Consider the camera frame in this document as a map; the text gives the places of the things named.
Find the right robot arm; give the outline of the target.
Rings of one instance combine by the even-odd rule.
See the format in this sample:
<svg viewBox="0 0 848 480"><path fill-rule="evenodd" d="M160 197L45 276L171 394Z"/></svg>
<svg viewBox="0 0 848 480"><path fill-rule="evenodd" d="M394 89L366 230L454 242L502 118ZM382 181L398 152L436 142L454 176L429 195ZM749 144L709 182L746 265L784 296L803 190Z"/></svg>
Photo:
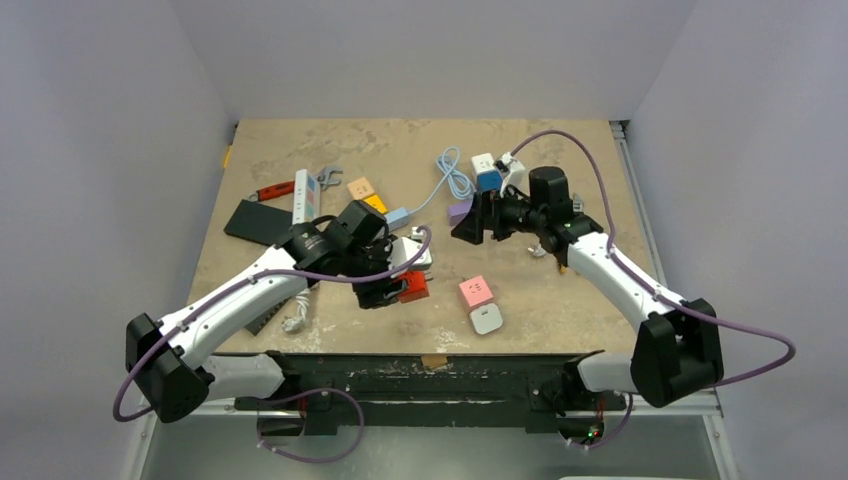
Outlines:
<svg viewBox="0 0 848 480"><path fill-rule="evenodd" d="M629 355L596 352L567 362L561 392L584 407L600 392L640 395L664 407L724 377L715 313L703 299L664 294L661 284L625 255L590 216L573 208L567 177L544 166L529 175L528 194L509 186L474 196L469 212L453 227L453 238L473 245L529 233L563 266L588 280L624 316L636 333Z"/></svg>

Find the white adapter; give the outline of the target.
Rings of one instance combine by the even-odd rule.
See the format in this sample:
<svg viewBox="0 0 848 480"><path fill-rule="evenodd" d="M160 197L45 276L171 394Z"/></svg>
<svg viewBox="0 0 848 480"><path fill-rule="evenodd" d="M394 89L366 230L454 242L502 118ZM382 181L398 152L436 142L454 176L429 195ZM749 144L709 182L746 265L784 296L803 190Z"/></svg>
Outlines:
<svg viewBox="0 0 848 480"><path fill-rule="evenodd" d="M504 324L502 313L494 303L481 305L471 310L468 317L474 332L478 335L490 334Z"/></svg>

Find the red cube socket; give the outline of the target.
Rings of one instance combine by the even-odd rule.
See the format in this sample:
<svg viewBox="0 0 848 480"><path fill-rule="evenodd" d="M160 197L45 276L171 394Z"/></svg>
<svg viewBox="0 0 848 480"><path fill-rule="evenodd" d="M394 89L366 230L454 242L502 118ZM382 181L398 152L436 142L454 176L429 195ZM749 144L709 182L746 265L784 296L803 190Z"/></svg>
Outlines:
<svg viewBox="0 0 848 480"><path fill-rule="evenodd" d="M410 303L427 298L429 293L428 282L431 275L425 271L407 271L398 276L402 284L402 290L397 295L400 303Z"/></svg>

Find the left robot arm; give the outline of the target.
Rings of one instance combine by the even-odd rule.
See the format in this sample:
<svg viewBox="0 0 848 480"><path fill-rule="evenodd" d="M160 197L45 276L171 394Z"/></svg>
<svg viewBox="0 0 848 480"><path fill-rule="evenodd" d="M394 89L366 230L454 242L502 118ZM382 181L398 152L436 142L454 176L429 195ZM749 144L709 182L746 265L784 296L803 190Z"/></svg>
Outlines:
<svg viewBox="0 0 848 480"><path fill-rule="evenodd" d="M351 285L362 309L398 301L402 274L425 256L432 234L421 241L390 233L385 217L355 200L338 215L292 225L238 275L176 312L153 320L146 314L126 327L128 376L113 404L119 422L137 419L121 404L135 385L147 411L164 423L178 421L207 400L256 397L284 409L297 399L298 382L268 354L226 360L215 351L247 324L321 282Z"/></svg>

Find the white power strip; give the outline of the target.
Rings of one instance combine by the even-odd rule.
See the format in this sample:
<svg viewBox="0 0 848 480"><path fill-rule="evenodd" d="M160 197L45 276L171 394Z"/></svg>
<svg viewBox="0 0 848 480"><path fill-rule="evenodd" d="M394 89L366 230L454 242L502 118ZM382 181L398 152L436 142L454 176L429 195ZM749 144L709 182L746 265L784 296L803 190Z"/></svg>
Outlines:
<svg viewBox="0 0 848 480"><path fill-rule="evenodd" d="M295 173L292 224L314 221L320 215L321 185L306 169Z"/></svg>

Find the adjustable wrench red handle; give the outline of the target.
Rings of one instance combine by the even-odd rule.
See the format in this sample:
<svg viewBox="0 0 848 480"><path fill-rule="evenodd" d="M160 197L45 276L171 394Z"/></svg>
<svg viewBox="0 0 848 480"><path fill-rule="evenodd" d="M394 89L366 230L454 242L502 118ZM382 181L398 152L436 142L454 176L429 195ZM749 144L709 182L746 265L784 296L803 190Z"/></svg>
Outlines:
<svg viewBox="0 0 848 480"><path fill-rule="evenodd" d="M334 174L342 174L344 170L338 166L331 165L322 168L314 173L312 177L320 185L322 190L326 190L331 186L336 186L341 183L339 179L333 179ZM294 181L285 181L270 185L250 193L246 199L252 202L265 202L271 199L276 199L285 195L292 194L295 190Z"/></svg>

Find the pink cube socket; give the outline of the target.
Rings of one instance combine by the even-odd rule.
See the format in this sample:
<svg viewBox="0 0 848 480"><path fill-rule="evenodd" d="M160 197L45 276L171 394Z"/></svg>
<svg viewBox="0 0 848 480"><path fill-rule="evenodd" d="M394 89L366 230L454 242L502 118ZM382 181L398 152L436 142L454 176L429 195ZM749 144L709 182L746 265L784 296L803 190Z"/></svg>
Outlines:
<svg viewBox="0 0 848 480"><path fill-rule="evenodd" d="M467 312L494 302L494 294L482 275L460 282L458 292L463 308Z"/></svg>

